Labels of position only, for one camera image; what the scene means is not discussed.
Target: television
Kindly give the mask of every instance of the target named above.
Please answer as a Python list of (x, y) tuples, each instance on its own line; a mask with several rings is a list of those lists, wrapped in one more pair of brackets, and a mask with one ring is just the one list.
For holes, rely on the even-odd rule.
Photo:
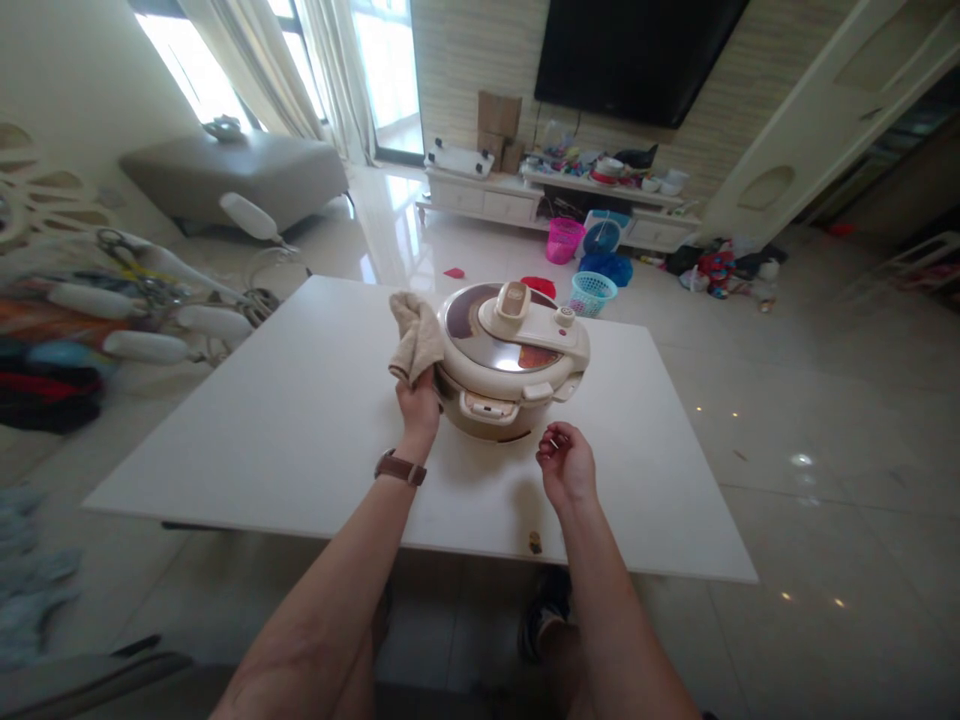
[(678, 128), (747, 0), (550, 0), (534, 98)]

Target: brown watch strap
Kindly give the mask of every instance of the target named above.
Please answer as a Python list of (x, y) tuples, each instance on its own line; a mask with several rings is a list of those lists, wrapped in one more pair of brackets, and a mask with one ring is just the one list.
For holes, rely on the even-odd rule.
[(396, 450), (396, 448), (387, 450), (380, 456), (380, 462), (377, 463), (377, 469), (374, 471), (373, 476), (390, 475), (391, 477), (400, 478), (414, 487), (420, 487), (420, 485), (423, 484), (423, 479), (427, 476), (427, 469), (420, 465), (414, 465), (412, 462), (394, 457), (394, 450)]

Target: tv stand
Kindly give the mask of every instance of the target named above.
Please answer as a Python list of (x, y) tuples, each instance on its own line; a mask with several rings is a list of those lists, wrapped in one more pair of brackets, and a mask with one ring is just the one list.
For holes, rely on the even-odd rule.
[(605, 195), (631, 203), (631, 222), (621, 244), (671, 253), (700, 229), (700, 220), (692, 215), (669, 214), (684, 200), (659, 193), (648, 193), (623, 185), (602, 185), (586, 177), (561, 173), (530, 172), (523, 178), (493, 173), (487, 180), (427, 170), (430, 199), (416, 202), (420, 223), (426, 223), (426, 211), (434, 210), (478, 220), (513, 225), (532, 230), (550, 230), (550, 220), (538, 217), (544, 196), (543, 187), (559, 187), (592, 195)]

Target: cardboard box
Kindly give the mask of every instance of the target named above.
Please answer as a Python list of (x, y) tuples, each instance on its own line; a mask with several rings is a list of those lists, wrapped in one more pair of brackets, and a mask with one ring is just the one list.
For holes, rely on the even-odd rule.
[(526, 145), (522, 140), (508, 140), (503, 146), (503, 160), (500, 161), (500, 172), (508, 175), (517, 175), (520, 172), (520, 163), (523, 162), (523, 151)]
[(493, 165), (490, 167), (490, 172), (500, 172), (500, 163), (503, 160), (503, 143), (506, 138), (503, 135), (495, 135), (494, 133), (477, 133), (477, 152), (486, 150), (488, 153), (493, 155)]
[(507, 139), (517, 136), (520, 128), (520, 107), (523, 98), (508, 98), (481, 90), (477, 104), (477, 130), (503, 135)]

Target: pink basket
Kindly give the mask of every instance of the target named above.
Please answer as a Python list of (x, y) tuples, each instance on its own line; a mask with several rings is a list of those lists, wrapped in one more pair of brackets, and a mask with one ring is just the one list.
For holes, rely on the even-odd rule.
[(587, 229), (580, 223), (554, 218), (550, 221), (550, 235), (547, 237), (547, 260), (554, 265), (566, 265), (586, 234)]

